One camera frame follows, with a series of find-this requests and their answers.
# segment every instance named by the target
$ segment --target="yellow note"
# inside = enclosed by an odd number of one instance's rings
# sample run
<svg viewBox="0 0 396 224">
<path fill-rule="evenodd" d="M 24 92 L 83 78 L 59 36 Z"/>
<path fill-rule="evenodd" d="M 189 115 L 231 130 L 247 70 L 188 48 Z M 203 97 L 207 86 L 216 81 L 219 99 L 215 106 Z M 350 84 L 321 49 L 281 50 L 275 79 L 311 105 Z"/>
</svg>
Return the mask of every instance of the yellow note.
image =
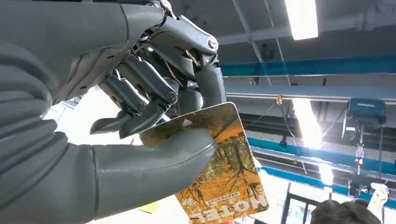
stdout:
<svg viewBox="0 0 396 224">
<path fill-rule="evenodd" d="M 157 210 L 157 207 L 158 207 L 158 202 L 153 202 L 139 207 L 139 210 L 153 214 Z"/>
</svg>

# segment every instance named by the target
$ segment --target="cable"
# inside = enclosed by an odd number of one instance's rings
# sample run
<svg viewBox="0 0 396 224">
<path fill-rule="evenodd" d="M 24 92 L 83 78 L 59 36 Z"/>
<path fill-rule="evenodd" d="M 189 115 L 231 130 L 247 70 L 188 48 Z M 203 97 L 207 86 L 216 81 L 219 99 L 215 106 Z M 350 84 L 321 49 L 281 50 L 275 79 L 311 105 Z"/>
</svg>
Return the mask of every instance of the cable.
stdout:
<svg viewBox="0 0 396 224">
<path fill-rule="evenodd" d="M 251 126 L 252 124 L 254 124 L 254 123 L 256 123 L 257 121 L 259 121 L 261 118 L 263 118 L 263 117 L 275 106 L 275 104 L 276 104 L 276 103 L 273 103 L 273 105 L 270 106 L 270 107 L 267 109 L 267 111 L 266 111 L 263 115 L 261 115 L 257 120 L 253 121 L 252 123 L 250 123 L 250 124 L 244 126 L 243 128 L 249 127 L 249 126 Z"/>
<path fill-rule="evenodd" d="M 332 125 L 330 125 L 330 127 L 327 129 L 327 131 L 322 135 L 322 138 L 324 138 L 327 133 L 329 133 L 329 131 L 334 127 L 334 125 L 337 123 L 338 119 L 342 116 L 342 114 L 345 113 L 345 110 L 348 108 L 348 106 L 346 106 L 346 108 L 344 110 L 341 111 L 341 113 L 338 115 L 337 119 L 332 123 Z"/>
<path fill-rule="evenodd" d="M 381 179 L 381 174 L 382 174 L 382 138 L 383 138 L 383 125 L 381 126 L 381 136 L 380 136 L 380 155 L 379 155 L 379 170 L 378 170 L 378 172 L 379 172 L 379 174 L 378 174 L 378 178 L 379 179 Z"/>
<path fill-rule="evenodd" d="M 287 127 L 287 130 L 289 130 L 289 133 L 291 134 L 291 136 L 292 136 L 293 138 L 296 138 L 296 139 L 298 139 L 298 140 L 304 142 L 304 140 L 302 140 L 302 139 L 300 139 L 300 138 L 297 138 L 297 137 L 293 134 L 293 132 L 291 132 L 290 127 L 289 127 L 289 124 L 287 123 L 286 114 L 285 114 L 285 112 L 284 112 L 283 104 L 281 104 L 280 106 L 281 106 L 281 110 L 282 110 L 282 114 L 283 114 L 283 120 L 284 120 L 284 122 L 285 122 L 285 125 L 286 125 L 286 127 Z"/>
</svg>

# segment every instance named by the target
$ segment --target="blue steel beam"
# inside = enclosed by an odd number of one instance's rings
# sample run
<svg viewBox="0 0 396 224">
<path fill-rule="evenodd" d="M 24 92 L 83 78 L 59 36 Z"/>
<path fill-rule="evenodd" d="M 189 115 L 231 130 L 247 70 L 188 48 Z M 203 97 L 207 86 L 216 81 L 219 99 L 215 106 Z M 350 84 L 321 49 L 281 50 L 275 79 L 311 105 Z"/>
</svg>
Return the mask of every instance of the blue steel beam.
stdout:
<svg viewBox="0 0 396 224">
<path fill-rule="evenodd" d="M 396 73 L 396 55 L 224 64 L 225 77 Z"/>
<path fill-rule="evenodd" d="M 290 181 L 305 183 L 305 184 L 311 185 L 316 188 L 324 188 L 325 187 L 321 180 L 318 180 L 318 179 L 315 179 L 312 177 L 299 175 L 299 174 L 295 174 L 292 172 L 288 172 L 288 171 L 284 171 L 284 170 L 280 170 L 280 169 L 276 169 L 276 168 L 271 168 L 271 167 L 267 167 L 267 166 L 262 166 L 262 168 L 259 168 L 259 170 L 260 169 L 265 170 L 269 175 L 277 176 L 277 177 L 287 179 Z M 332 189 L 333 189 L 333 192 L 335 192 L 335 193 L 348 196 L 347 186 L 334 184 L 332 186 Z M 371 196 L 372 196 L 371 194 L 367 194 L 367 193 L 363 193 L 363 192 L 361 193 L 361 198 L 368 200 L 368 201 L 371 199 Z M 392 199 L 392 198 L 388 199 L 388 201 L 385 203 L 385 206 L 392 208 L 392 209 L 396 209 L 396 200 Z"/>
<path fill-rule="evenodd" d="M 278 142 L 265 141 L 265 140 L 249 138 L 249 137 L 247 138 L 247 140 L 249 142 L 249 145 L 258 148 L 265 148 L 265 149 L 270 149 L 282 153 L 294 154 L 303 157 L 319 158 L 327 162 L 349 166 L 349 167 L 356 166 L 355 157 L 350 155 L 329 152 L 324 150 L 311 150 L 305 147 L 291 146 L 291 145 L 288 145 L 287 147 L 282 147 Z M 379 161 L 365 158 L 363 159 L 363 169 L 378 172 Z M 396 175 L 396 167 L 391 162 L 382 162 L 381 171 L 385 174 Z"/>
</svg>

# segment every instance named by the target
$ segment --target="ceiling beam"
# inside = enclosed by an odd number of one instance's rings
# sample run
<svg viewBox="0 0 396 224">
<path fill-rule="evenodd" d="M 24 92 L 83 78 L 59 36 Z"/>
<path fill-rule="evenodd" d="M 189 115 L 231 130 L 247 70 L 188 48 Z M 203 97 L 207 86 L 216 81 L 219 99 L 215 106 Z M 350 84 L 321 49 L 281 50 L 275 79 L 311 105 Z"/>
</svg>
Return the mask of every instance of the ceiling beam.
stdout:
<svg viewBox="0 0 396 224">
<path fill-rule="evenodd" d="M 375 98 L 386 104 L 396 104 L 394 87 L 378 86 L 241 86 L 226 85 L 231 98 L 283 99 L 307 98 L 311 101 L 348 102 L 351 98 Z"/>
<path fill-rule="evenodd" d="M 328 32 L 353 28 L 362 29 L 363 26 L 361 26 L 360 24 L 364 24 L 365 20 L 368 20 L 368 18 L 365 19 L 364 14 L 362 13 L 331 20 L 318 20 L 318 30 L 319 32 Z M 396 14 L 377 13 L 374 17 L 374 20 L 374 27 L 376 28 L 396 25 Z M 260 29 L 252 31 L 249 35 L 247 35 L 246 33 L 237 33 L 233 35 L 216 36 L 216 38 L 219 41 L 219 44 L 225 45 L 249 41 L 267 40 L 287 36 L 291 36 L 291 30 L 289 26 Z"/>
</svg>

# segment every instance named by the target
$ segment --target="card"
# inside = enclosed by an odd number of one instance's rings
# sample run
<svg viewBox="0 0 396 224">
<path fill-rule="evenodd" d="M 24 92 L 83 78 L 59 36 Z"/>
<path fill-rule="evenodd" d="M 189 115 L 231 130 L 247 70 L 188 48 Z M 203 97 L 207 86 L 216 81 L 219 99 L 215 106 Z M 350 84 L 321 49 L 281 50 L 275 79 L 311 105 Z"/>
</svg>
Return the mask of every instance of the card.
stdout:
<svg viewBox="0 0 396 224">
<path fill-rule="evenodd" d="M 269 209 L 252 151 L 233 103 L 192 112 L 140 133 L 156 146 L 190 128 L 204 128 L 219 148 L 195 182 L 176 194 L 194 224 L 220 224 Z"/>
</svg>

